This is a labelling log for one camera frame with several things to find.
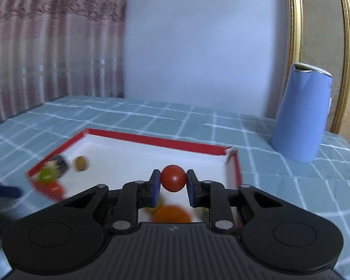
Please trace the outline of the dark sugarcane piece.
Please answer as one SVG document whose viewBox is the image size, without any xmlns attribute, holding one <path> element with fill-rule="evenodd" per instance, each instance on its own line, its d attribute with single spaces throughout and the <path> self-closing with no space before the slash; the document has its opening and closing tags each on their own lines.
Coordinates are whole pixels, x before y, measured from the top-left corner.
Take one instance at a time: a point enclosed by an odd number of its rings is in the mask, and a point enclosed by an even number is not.
<svg viewBox="0 0 350 280">
<path fill-rule="evenodd" d="M 53 155 L 45 162 L 45 167 L 52 169 L 56 178 L 63 176 L 69 170 L 69 165 L 62 155 Z"/>
</svg>

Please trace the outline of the blue electric kettle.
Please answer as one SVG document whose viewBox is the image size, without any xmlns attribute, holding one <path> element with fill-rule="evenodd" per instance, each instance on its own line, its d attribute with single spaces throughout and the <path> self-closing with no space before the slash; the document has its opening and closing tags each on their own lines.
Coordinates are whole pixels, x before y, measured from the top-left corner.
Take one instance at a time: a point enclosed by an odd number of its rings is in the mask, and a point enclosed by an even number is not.
<svg viewBox="0 0 350 280">
<path fill-rule="evenodd" d="M 274 150 L 297 162 L 313 161 L 329 114 L 332 75 L 322 68 L 293 63 L 270 139 Z"/>
</svg>

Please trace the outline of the teal checked bed cover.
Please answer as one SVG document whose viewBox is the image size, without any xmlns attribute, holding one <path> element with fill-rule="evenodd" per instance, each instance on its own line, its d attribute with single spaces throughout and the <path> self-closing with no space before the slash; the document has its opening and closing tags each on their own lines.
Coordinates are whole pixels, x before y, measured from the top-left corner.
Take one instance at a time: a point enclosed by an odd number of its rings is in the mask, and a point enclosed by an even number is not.
<svg viewBox="0 0 350 280">
<path fill-rule="evenodd" d="M 0 125 L 0 183 L 18 186 L 20 199 L 0 199 L 0 211 L 18 219 L 52 204 L 26 172 L 84 128 L 231 146 L 245 183 L 332 221 L 343 233 L 336 270 L 350 279 L 350 144 L 325 132 L 309 163 L 285 159 L 268 140 L 274 120 L 167 102 L 69 96 L 47 102 Z"/>
</svg>

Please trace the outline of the red cherry tomato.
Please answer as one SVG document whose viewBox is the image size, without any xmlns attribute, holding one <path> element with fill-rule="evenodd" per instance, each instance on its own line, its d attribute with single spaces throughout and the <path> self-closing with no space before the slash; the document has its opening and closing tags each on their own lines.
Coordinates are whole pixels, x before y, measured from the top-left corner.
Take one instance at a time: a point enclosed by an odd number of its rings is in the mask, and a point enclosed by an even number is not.
<svg viewBox="0 0 350 280">
<path fill-rule="evenodd" d="M 179 192 L 186 185 L 186 173 L 178 165 L 168 165 L 161 171 L 161 185 L 168 192 Z"/>
<path fill-rule="evenodd" d="M 45 193 L 52 199 L 61 201 L 64 200 L 64 188 L 57 181 L 52 181 L 43 186 Z"/>
</svg>

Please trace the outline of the gold wall moulding frame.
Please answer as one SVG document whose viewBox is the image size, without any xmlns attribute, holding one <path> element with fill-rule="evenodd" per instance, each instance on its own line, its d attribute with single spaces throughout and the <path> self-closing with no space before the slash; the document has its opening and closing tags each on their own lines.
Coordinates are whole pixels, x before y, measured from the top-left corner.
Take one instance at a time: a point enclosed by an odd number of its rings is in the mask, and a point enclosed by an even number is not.
<svg viewBox="0 0 350 280">
<path fill-rule="evenodd" d="M 325 128 L 338 133 L 350 88 L 350 0 L 288 0 L 286 67 L 295 62 L 332 75 Z"/>
</svg>

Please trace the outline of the red cardboard tray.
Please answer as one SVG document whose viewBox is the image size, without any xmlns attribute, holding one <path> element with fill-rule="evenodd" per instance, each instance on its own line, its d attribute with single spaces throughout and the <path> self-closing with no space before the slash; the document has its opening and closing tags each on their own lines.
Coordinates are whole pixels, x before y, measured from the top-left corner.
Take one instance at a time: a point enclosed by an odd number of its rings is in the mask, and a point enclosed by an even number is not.
<svg viewBox="0 0 350 280">
<path fill-rule="evenodd" d="M 38 173 L 53 155 L 63 156 L 69 165 L 69 170 L 56 180 L 64 188 L 64 200 L 98 184 L 119 190 L 132 181 L 148 181 L 154 170 L 161 172 L 171 164 L 180 166 L 185 173 L 194 170 L 199 181 L 219 182 L 227 189 L 236 190 L 241 183 L 237 152 L 228 147 L 87 128 L 28 171 L 31 183 L 45 195 L 44 185 L 38 183 Z M 87 170 L 75 169 L 77 156 L 87 158 Z M 161 185 L 157 205 L 139 209 L 138 225 L 152 222 L 157 209 L 165 205 L 181 207 L 192 222 L 198 219 L 195 214 L 198 208 L 189 204 L 186 185 L 175 193 Z"/>
</svg>

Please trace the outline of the pink patterned curtain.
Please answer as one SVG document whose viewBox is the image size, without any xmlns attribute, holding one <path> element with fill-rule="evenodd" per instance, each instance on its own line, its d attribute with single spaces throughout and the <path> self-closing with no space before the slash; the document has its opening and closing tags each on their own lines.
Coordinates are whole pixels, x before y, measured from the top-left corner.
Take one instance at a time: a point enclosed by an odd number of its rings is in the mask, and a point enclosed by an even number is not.
<svg viewBox="0 0 350 280">
<path fill-rule="evenodd" d="M 0 0 L 0 123 L 67 95 L 124 97 L 127 0 Z"/>
</svg>

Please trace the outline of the green tomato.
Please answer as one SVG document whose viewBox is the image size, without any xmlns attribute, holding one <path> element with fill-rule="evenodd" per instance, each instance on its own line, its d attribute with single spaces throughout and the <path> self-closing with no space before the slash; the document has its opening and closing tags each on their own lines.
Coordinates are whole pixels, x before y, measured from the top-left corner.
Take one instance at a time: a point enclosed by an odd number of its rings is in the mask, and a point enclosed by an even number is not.
<svg viewBox="0 0 350 280">
<path fill-rule="evenodd" d="M 59 177 L 59 174 L 55 168 L 44 167 L 38 173 L 38 183 L 47 185 L 56 181 Z"/>
</svg>

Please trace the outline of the orange mandarin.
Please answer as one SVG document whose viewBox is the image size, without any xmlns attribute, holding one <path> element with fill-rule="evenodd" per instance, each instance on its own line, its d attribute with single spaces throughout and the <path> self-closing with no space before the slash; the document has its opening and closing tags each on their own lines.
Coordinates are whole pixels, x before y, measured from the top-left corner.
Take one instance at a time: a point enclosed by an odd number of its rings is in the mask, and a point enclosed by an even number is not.
<svg viewBox="0 0 350 280">
<path fill-rule="evenodd" d="M 157 209 L 152 217 L 153 223 L 191 223 L 192 217 L 177 205 L 165 205 Z"/>
</svg>

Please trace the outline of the green cucumber piece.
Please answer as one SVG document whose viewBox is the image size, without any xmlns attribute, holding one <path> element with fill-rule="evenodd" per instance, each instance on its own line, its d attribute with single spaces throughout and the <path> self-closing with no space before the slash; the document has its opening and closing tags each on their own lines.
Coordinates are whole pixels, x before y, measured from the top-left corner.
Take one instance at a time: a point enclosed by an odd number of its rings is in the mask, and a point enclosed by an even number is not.
<svg viewBox="0 0 350 280">
<path fill-rule="evenodd" d="M 199 211 L 200 211 L 200 213 L 199 213 L 200 219 L 203 220 L 203 222 L 208 223 L 209 222 L 209 209 L 201 207 Z"/>
</svg>

